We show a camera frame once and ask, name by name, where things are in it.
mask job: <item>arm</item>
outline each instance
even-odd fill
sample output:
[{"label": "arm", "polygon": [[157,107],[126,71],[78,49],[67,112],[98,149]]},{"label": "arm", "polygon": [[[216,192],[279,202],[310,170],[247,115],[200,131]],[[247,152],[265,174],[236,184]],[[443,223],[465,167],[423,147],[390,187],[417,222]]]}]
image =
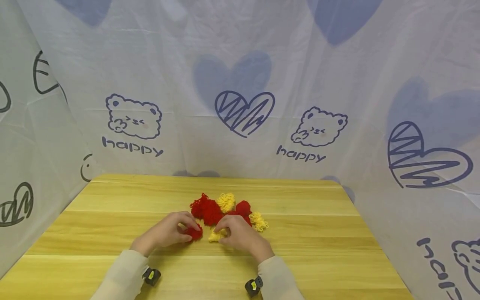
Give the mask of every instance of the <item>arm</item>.
[{"label": "arm", "polygon": [[258,275],[264,282],[264,300],[303,300],[295,278],[279,256],[271,257],[258,265]]},{"label": "arm", "polygon": [[147,270],[148,256],[153,250],[192,240],[191,236],[183,234],[183,229],[179,227],[180,223],[200,230],[190,213],[169,214],[137,237],[130,250],[120,254],[90,300],[134,300],[144,283],[142,275]]},{"label": "arm", "polygon": [[279,256],[275,256],[270,243],[251,228],[241,216],[225,216],[217,224],[215,232],[230,229],[230,235],[220,243],[249,252],[258,263],[258,275],[264,286],[264,300],[303,300],[295,278]]},{"label": "arm", "polygon": [[137,251],[125,250],[107,271],[102,284],[91,300],[133,300],[144,283],[147,258]]}]

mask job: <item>person's right hand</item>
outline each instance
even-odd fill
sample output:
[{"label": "person's right hand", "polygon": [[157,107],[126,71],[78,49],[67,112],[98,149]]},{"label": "person's right hand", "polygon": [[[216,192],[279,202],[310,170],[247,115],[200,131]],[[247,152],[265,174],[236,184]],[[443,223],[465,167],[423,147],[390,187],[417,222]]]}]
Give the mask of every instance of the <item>person's right hand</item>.
[{"label": "person's right hand", "polygon": [[222,229],[227,229],[228,236],[220,239],[220,244],[249,252],[259,264],[275,256],[270,243],[250,227],[241,216],[224,216],[214,232]]}]

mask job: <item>black wrist strap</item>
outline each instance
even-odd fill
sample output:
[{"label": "black wrist strap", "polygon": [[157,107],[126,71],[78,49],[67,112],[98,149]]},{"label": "black wrist strap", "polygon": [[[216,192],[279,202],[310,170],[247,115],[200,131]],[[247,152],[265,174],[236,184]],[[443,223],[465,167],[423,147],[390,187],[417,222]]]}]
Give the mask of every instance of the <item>black wrist strap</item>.
[{"label": "black wrist strap", "polygon": [[248,296],[250,298],[255,297],[260,293],[260,289],[264,286],[264,282],[260,278],[260,276],[257,276],[255,279],[250,279],[247,281],[245,284],[245,289],[247,290]]},{"label": "black wrist strap", "polygon": [[160,271],[149,267],[147,268],[142,277],[146,284],[154,286],[161,276],[162,273],[160,273]]}]

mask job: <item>fabric backdrop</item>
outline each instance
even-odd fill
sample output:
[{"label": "fabric backdrop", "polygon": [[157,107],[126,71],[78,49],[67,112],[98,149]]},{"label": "fabric backdrop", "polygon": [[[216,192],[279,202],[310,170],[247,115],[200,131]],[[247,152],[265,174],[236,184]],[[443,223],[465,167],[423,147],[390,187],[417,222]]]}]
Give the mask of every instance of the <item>fabric backdrop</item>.
[{"label": "fabric backdrop", "polygon": [[480,297],[477,0],[17,2],[0,271],[102,171],[332,179],[417,299]]}]

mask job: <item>hand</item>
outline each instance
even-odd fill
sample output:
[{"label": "hand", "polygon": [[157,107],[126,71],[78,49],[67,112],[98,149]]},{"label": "hand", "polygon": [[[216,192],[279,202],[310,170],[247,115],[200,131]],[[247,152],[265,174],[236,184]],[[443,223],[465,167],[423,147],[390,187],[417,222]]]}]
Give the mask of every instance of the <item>hand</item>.
[{"label": "hand", "polygon": [[191,213],[170,213],[147,232],[137,237],[130,249],[148,257],[155,248],[164,248],[176,243],[191,241],[192,237],[183,234],[184,230],[179,224],[200,231]]},{"label": "hand", "polygon": [[270,243],[250,227],[241,216],[227,215],[223,217],[214,232],[225,228],[229,231],[229,235],[220,239],[220,244],[249,252],[259,264],[275,256]]}]

